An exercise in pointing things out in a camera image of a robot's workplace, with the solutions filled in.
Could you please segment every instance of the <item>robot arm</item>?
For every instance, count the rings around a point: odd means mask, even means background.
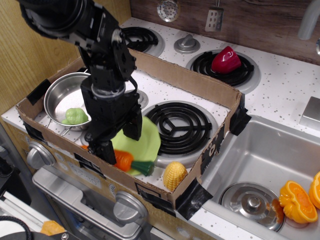
[[[138,140],[142,115],[137,84],[131,77],[136,69],[117,20],[92,0],[18,0],[26,23],[47,38],[78,46],[91,76],[81,84],[91,124],[85,139],[91,153],[115,164],[111,139],[123,129]],[[125,82],[135,90],[125,92]]]

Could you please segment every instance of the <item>stainless steel sink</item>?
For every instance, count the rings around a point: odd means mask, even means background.
[[[201,177],[202,186],[214,196],[203,207],[262,239],[318,240],[320,220],[302,225],[287,218],[275,232],[219,205],[219,200],[239,182],[263,185],[279,196],[281,187],[293,180],[308,192],[319,171],[320,138],[252,116],[239,136],[227,134],[220,155]]]

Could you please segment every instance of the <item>green toy vegetable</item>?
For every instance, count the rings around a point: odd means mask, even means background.
[[[69,108],[65,112],[66,119],[62,120],[62,124],[65,125],[78,125],[88,122],[89,118],[82,108]]]

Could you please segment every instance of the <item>orange toy fruit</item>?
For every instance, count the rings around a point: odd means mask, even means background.
[[[320,209],[320,171],[314,176],[309,190],[311,202]]]
[[[284,214],[296,223],[313,223],[318,220],[317,209],[307,192],[295,181],[287,181],[281,188],[279,203]]]

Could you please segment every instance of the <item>stainless steel pot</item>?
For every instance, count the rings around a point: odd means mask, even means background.
[[[44,96],[44,110],[50,121],[65,126],[67,131],[82,131],[88,128],[91,117],[87,113],[80,85],[84,79],[90,76],[85,72],[73,72],[64,75],[51,84]],[[89,120],[77,125],[63,124],[66,119],[66,111],[70,108],[82,108]]]

